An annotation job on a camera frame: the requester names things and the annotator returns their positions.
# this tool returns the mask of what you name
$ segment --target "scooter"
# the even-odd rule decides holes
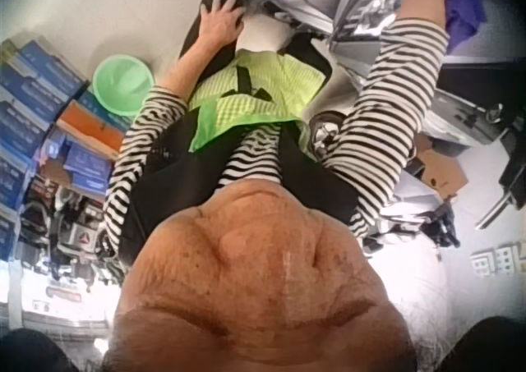
[[[402,0],[249,0],[297,31],[325,39],[357,89]],[[440,153],[489,145],[526,102],[526,28],[516,0],[483,0],[488,22],[445,59],[423,130]]]

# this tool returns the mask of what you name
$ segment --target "person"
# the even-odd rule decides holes
[[[129,272],[104,368],[416,370],[359,242],[431,106],[445,0],[403,0],[319,163],[297,115],[328,63],[305,34],[235,53],[241,5],[203,0],[122,143],[104,221]]]

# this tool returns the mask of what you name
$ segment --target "hand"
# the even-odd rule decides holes
[[[221,7],[221,0],[214,0],[210,11],[201,4],[201,25],[199,40],[211,45],[216,50],[235,41],[243,30],[243,23],[238,24],[245,8],[235,8],[237,0],[227,0]]]

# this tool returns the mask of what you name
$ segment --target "striped shirt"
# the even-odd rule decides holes
[[[321,163],[358,191],[358,206],[349,223],[358,239],[375,224],[408,162],[413,138],[431,107],[448,40],[442,28],[420,19],[400,19],[384,30],[381,52]],[[186,111],[187,103],[154,87],[126,134],[104,203],[104,221],[115,250],[132,188],[153,143]],[[279,132],[280,124],[248,127],[218,189],[248,178],[281,183]]]

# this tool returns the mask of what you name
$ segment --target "wrinkled skin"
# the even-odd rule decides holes
[[[414,370],[407,326],[351,232],[237,181],[161,223],[122,289],[115,370]]]

